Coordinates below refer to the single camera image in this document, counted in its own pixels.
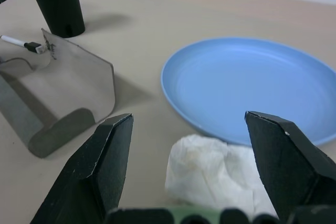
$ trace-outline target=black cylinder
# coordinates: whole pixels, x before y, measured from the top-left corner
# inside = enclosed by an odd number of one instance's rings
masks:
[[[249,224],[247,216],[240,210],[228,208],[220,215],[220,224]]]
[[[85,31],[79,0],[36,0],[52,34],[62,38]]]
[[[279,220],[271,215],[259,215],[253,220],[253,224],[279,224]]]

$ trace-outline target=blue plate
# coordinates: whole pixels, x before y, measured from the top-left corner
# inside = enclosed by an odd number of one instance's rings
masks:
[[[336,138],[336,74],[305,52],[272,41],[218,38],[176,52],[161,73],[171,106],[203,133],[251,145],[244,115],[293,121],[319,145]]]

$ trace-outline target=white tissue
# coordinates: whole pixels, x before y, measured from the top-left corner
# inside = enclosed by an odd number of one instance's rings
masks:
[[[250,218],[276,216],[259,178],[252,148],[190,135],[169,155],[165,188],[178,199],[207,208],[239,208]]]

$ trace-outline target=table surface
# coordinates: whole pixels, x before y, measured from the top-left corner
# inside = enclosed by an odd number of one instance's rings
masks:
[[[175,203],[164,191],[169,152],[195,130],[166,102],[160,72],[179,48],[211,37],[265,38],[336,69],[336,6],[295,0],[80,1],[86,31],[70,40],[113,63],[123,80],[113,115],[134,115],[121,207]],[[47,25],[35,0],[8,0],[0,5],[0,27],[2,34],[43,42],[40,29]],[[14,133],[2,135],[0,223],[29,223],[67,159],[94,130],[44,159],[33,156]],[[336,142],[321,149],[336,160]]]

